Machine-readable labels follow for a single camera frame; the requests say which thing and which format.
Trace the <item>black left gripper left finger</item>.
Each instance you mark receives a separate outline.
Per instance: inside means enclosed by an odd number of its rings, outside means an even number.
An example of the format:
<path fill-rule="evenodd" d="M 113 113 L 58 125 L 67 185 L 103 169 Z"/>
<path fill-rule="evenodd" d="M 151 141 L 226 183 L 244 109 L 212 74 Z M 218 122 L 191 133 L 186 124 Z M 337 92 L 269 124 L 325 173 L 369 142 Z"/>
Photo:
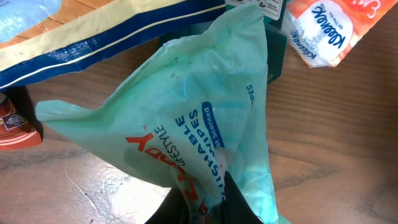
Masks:
<path fill-rule="evenodd" d="M 188 224 L 189 214 L 180 189 L 172 188 L 145 224 Z"/>

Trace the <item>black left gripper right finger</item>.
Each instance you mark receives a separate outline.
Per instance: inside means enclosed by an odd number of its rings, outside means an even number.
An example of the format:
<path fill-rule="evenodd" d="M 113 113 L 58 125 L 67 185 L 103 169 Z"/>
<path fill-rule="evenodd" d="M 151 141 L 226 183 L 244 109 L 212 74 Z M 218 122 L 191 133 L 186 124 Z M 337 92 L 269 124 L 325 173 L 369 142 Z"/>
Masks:
<path fill-rule="evenodd" d="M 221 223 L 262 224 L 261 219 L 249 207 L 229 172 L 225 172 L 224 183 L 226 200 L 221 203 Z"/>

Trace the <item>red brown snack bar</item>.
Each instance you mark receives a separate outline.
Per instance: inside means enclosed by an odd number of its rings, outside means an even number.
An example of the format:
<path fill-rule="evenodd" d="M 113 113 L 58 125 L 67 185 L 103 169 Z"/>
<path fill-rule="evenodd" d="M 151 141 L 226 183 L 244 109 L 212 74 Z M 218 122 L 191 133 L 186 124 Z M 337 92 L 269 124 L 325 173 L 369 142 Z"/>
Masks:
<path fill-rule="evenodd" d="M 33 147 L 41 142 L 38 130 L 16 110 L 11 99 L 1 93 L 1 151 Z"/>

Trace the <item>yellow wet wipes bag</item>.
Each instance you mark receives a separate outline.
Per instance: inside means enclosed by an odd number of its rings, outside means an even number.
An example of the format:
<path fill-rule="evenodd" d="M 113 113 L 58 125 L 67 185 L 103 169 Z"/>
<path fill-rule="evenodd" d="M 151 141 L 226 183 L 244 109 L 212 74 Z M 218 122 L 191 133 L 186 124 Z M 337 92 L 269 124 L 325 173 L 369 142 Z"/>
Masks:
<path fill-rule="evenodd" d="M 225 10 L 219 0 L 2 0 L 1 90 L 80 72 Z"/>

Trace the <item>orange small box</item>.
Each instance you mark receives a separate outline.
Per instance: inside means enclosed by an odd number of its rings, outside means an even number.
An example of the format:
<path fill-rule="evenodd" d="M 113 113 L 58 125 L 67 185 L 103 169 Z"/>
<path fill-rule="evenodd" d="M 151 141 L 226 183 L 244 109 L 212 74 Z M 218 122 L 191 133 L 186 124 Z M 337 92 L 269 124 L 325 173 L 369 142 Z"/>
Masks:
<path fill-rule="evenodd" d="M 335 67 L 397 0 L 287 1 L 282 32 L 309 67 Z"/>

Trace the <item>blue mouthwash bottle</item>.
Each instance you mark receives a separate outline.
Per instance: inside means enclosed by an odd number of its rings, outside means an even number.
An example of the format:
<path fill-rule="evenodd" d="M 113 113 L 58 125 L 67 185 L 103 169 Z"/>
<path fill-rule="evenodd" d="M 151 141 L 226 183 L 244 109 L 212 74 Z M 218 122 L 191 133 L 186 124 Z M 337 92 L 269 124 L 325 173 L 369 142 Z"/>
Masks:
<path fill-rule="evenodd" d="M 264 13 L 268 49 L 268 84 L 278 79 L 282 73 L 282 65 L 287 47 L 287 37 L 282 34 L 281 27 L 284 19 L 286 0 L 226 0 L 226 9 L 230 10 L 242 4 L 253 2 Z M 189 35 L 202 34 L 212 21 L 189 25 L 163 34 L 159 37 L 158 46 L 172 39 L 178 39 Z"/>

